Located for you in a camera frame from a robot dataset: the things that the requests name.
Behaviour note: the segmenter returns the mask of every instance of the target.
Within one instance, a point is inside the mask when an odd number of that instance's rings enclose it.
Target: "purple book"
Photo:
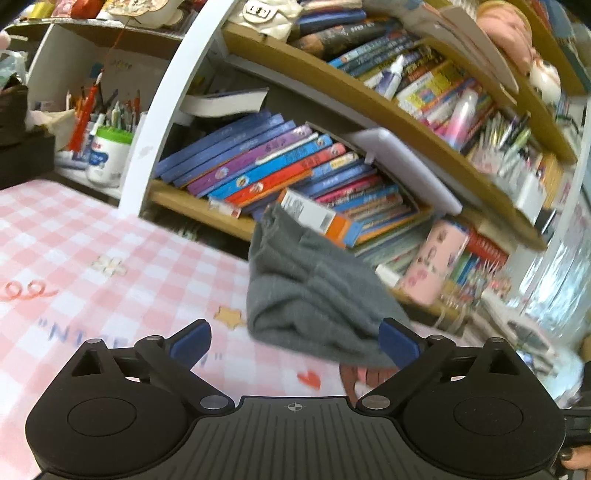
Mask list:
[[[235,179],[248,168],[253,167],[256,161],[282,150],[289,145],[293,145],[309,137],[311,134],[312,129],[308,125],[294,128],[292,131],[280,135],[273,140],[269,140],[267,143],[259,145],[248,152],[244,152],[242,155],[224,163],[219,168],[199,177],[187,186],[187,190],[191,195],[203,197],[214,188]]]

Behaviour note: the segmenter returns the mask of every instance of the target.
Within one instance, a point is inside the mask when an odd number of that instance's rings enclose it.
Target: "fingernail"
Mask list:
[[[573,449],[569,447],[561,448],[558,456],[561,460],[570,460],[573,457]]]

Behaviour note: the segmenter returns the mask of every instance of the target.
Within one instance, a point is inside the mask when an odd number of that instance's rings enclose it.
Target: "red heart print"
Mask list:
[[[312,370],[308,370],[305,374],[297,374],[297,379],[304,385],[314,388],[314,390],[320,390],[320,377]]]

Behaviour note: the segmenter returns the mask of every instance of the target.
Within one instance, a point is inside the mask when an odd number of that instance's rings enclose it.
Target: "plastic bag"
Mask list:
[[[16,51],[2,50],[2,56],[6,58],[0,60],[0,90],[3,90],[8,79],[15,73],[23,85],[27,84],[27,71],[25,69],[25,58]]]

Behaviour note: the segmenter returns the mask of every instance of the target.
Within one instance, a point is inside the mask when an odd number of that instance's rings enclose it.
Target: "metal screw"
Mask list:
[[[201,406],[208,410],[220,410],[227,406],[230,401],[221,395],[209,395],[201,399]]]
[[[361,401],[361,404],[370,410],[383,410],[390,406],[390,401],[382,395],[370,395],[369,397],[365,397]]]

